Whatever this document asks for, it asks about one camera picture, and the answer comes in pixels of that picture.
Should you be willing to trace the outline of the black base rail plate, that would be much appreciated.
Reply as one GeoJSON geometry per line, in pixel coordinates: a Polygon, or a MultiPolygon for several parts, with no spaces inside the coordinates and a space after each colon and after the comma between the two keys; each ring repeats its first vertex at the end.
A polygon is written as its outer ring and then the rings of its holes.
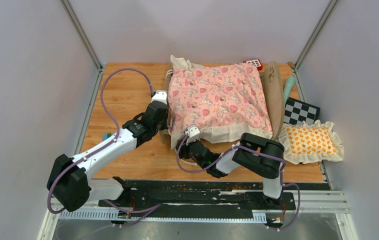
{"type": "Polygon", "coordinates": [[[153,218],[251,219],[254,210],[278,215],[296,210],[294,194],[268,200],[262,188],[261,182],[128,180],[111,203],[135,211],[159,205],[153,218]]]}

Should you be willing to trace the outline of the orange duck print pillow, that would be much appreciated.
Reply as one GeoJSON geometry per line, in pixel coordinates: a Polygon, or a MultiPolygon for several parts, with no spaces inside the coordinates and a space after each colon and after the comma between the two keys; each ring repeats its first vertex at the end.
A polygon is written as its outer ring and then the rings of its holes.
{"type": "Polygon", "coordinates": [[[333,132],[334,123],[316,120],[309,125],[284,123],[278,141],[284,146],[283,158],[295,165],[311,164],[323,160],[341,162],[344,146],[338,134],[333,132]]]}

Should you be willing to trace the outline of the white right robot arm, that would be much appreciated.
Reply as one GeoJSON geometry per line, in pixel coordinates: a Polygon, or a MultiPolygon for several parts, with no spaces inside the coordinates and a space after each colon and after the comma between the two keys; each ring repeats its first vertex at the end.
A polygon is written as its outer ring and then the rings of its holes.
{"type": "Polygon", "coordinates": [[[177,162],[193,160],[201,168],[194,170],[194,173],[206,171],[218,179],[244,167],[262,177],[263,202],[266,207],[275,209],[283,202],[282,173],[286,166],[285,148],[277,141],[244,133],[231,148],[223,153],[215,153],[200,140],[190,140],[186,135],[178,141],[175,150],[177,162]]]}

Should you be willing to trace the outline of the red white grid block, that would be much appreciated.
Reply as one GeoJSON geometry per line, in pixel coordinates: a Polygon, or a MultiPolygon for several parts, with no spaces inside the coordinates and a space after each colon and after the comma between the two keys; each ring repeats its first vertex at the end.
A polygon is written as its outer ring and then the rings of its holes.
{"type": "Polygon", "coordinates": [[[261,71],[263,69],[263,64],[262,64],[262,62],[258,58],[251,59],[251,60],[245,60],[243,62],[246,63],[246,64],[250,64],[250,65],[256,67],[258,71],[261,71]]]}

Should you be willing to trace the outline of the mint green massager wand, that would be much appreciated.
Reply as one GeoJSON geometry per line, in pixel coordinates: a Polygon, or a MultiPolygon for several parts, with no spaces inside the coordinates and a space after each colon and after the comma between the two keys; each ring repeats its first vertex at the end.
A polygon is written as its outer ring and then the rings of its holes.
{"type": "Polygon", "coordinates": [[[285,85],[283,88],[283,96],[284,96],[284,102],[285,103],[287,102],[287,100],[290,97],[290,93],[292,91],[294,84],[295,84],[295,78],[293,76],[290,76],[286,79],[285,85]]]}

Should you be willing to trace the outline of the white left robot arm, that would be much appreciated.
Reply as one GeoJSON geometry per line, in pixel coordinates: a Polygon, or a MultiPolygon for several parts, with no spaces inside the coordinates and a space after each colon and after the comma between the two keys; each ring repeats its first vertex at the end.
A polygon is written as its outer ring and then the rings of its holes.
{"type": "Polygon", "coordinates": [[[167,102],[152,100],[144,113],[127,121],[118,132],[95,147],[72,157],[58,156],[47,182],[48,209],[54,214],[60,213],[52,208],[52,198],[69,212],[92,201],[112,200],[119,207],[126,206],[131,193],[121,178],[94,179],[93,176],[119,156],[150,141],[167,119],[167,102]]]}

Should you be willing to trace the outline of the black and silver chessboard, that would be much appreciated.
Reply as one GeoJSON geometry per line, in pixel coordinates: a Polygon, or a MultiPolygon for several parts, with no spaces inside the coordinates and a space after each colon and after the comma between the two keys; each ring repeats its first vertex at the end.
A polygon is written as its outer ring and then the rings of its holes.
{"type": "Polygon", "coordinates": [[[285,103],[284,118],[285,124],[301,126],[303,123],[313,125],[319,119],[320,108],[289,97],[285,103]]]}

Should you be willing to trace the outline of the blue green grey block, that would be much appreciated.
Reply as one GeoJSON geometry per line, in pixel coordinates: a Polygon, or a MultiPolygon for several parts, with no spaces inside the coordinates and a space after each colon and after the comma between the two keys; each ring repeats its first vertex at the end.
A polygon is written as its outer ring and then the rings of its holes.
{"type": "Polygon", "coordinates": [[[107,140],[108,138],[110,138],[112,136],[112,133],[105,133],[103,136],[102,136],[102,140],[105,141],[107,140]]]}

